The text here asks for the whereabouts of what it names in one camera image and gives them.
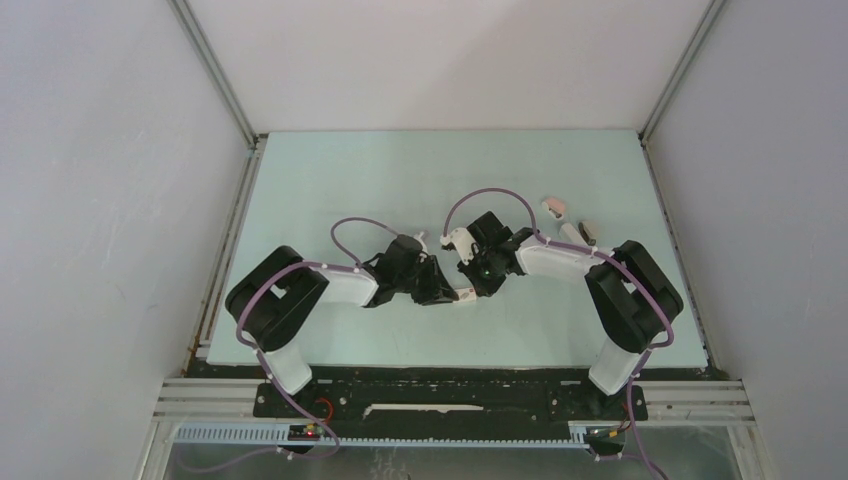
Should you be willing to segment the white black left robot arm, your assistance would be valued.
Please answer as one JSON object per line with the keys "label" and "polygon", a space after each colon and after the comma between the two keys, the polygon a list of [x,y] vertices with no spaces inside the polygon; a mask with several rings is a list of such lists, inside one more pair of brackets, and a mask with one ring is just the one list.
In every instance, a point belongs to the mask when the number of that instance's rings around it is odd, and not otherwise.
{"label": "white black left robot arm", "polygon": [[421,306],[459,300],[437,257],[420,239],[400,234],[384,252],[352,267],[307,261],[292,247],[280,246],[229,291],[225,309],[236,322],[237,341],[279,383],[278,404],[299,417],[316,403],[311,367],[295,344],[314,308],[376,308],[397,294]]}

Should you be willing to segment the white stapler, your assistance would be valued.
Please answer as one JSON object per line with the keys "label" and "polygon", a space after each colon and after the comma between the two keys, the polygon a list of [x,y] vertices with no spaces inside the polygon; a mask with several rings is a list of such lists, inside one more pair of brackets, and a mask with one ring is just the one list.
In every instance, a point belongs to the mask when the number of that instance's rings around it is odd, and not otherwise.
{"label": "white stapler", "polygon": [[562,223],[559,227],[558,232],[559,237],[562,239],[563,242],[582,247],[587,246],[587,243],[579,232],[579,230],[569,222]]}

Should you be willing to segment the small white staple box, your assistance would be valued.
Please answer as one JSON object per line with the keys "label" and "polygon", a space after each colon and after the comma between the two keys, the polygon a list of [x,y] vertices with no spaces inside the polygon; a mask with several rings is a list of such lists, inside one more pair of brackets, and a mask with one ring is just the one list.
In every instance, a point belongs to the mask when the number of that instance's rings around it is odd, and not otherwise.
{"label": "small white staple box", "polygon": [[457,295],[455,303],[457,304],[473,303],[478,298],[476,290],[472,287],[456,289],[455,293]]}

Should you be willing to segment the pink stapler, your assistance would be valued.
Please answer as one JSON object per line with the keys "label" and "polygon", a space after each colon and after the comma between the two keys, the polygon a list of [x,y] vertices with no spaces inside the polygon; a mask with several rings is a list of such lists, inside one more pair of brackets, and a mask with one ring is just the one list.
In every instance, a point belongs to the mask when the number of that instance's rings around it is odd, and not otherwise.
{"label": "pink stapler", "polygon": [[546,197],[542,200],[542,206],[547,213],[554,219],[562,220],[567,213],[567,204],[557,197]]}

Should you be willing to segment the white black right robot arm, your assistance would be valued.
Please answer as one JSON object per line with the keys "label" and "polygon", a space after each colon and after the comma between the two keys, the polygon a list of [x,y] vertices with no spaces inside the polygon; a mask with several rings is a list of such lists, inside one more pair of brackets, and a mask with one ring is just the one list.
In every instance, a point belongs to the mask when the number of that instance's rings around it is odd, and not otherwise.
{"label": "white black right robot arm", "polygon": [[620,391],[684,309],[678,290],[633,240],[612,250],[555,242],[533,227],[512,231],[487,212],[440,243],[458,254],[458,270],[480,297],[492,296],[511,275],[586,285],[607,336],[581,392],[583,408],[596,418],[620,407]]}

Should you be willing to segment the beige stapler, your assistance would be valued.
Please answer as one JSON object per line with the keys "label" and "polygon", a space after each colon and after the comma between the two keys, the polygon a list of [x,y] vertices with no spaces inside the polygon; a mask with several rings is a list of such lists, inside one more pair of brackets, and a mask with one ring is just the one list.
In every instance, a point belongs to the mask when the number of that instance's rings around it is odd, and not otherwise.
{"label": "beige stapler", "polygon": [[578,232],[580,233],[581,237],[587,245],[597,245],[599,238],[599,228],[594,222],[588,220],[580,221],[578,223]]}

